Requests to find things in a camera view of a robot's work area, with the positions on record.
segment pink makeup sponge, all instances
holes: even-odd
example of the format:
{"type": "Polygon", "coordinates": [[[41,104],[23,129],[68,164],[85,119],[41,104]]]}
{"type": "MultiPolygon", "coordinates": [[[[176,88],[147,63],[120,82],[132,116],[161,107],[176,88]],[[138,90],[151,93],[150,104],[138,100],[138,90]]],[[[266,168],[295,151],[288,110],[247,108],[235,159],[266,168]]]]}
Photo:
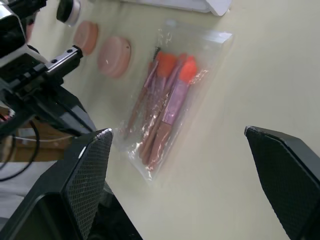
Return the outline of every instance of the pink makeup sponge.
{"type": "Polygon", "coordinates": [[[111,36],[102,45],[97,64],[101,73],[119,78],[127,70],[131,57],[131,46],[123,37],[111,36]]]}
{"type": "Polygon", "coordinates": [[[77,28],[73,43],[78,46],[83,54],[90,55],[96,46],[98,38],[98,25],[91,21],[83,21],[77,28]]]}

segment plastic packaging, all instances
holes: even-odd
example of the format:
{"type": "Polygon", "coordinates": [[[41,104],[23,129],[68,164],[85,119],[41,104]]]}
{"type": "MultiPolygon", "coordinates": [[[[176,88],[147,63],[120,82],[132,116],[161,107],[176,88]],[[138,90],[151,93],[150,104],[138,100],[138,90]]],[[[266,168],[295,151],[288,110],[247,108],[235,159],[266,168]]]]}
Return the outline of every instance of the plastic packaging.
{"type": "Polygon", "coordinates": [[[175,147],[193,102],[203,96],[231,33],[167,20],[158,31],[156,52],[128,107],[128,118],[114,131],[114,145],[152,182],[175,147]]]}

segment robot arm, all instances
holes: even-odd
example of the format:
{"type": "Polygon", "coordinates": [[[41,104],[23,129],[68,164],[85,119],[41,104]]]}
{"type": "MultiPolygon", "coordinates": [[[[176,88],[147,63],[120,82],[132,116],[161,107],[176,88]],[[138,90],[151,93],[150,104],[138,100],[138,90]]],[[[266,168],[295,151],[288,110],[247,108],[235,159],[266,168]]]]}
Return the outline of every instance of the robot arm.
{"type": "Polygon", "coordinates": [[[82,51],[73,46],[45,63],[27,51],[21,18],[45,5],[45,0],[0,4],[0,31],[5,33],[0,36],[0,101],[15,111],[0,125],[0,141],[34,116],[74,136],[96,130],[78,98],[61,86],[63,77],[79,66],[82,51]]]}

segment white device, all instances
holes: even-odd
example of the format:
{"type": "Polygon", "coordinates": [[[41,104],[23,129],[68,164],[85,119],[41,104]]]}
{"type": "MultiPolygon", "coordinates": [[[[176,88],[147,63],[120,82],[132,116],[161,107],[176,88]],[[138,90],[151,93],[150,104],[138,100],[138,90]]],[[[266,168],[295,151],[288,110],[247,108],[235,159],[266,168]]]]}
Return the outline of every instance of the white device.
{"type": "Polygon", "coordinates": [[[202,13],[212,12],[222,16],[229,9],[232,0],[122,0],[124,2],[148,4],[153,6],[197,11],[202,13]]]}

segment white table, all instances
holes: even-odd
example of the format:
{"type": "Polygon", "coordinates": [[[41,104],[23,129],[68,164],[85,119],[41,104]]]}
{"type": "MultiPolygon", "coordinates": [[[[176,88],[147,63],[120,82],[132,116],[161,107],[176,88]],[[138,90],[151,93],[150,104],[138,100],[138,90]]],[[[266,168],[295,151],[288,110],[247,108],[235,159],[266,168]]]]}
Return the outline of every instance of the white table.
{"type": "MultiPolygon", "coordinates": [[[[67,49],[75,32],[55,20],[56,8],[50,0],[40,12],[31,41],[48,59],[67,49]]],[[[146,184],[123,153],[111,151],[107,181],[144,240],[288,239],[261,188],[244,129],[253,125],[296,136],[320,155],[319,8],[316,0],[234,0],[220,18],[107,1],[86,7],[81,18],[99,24],[99,40],[65,78],[65,87],[98,128],[115,128],[125,117],[121,112],[143,80],[165,19],[235,36],[154,185],[146,184]],[[98,50],[111,34],[128,38],[133,49],[119,80],[97,72],[98,50]]]]}

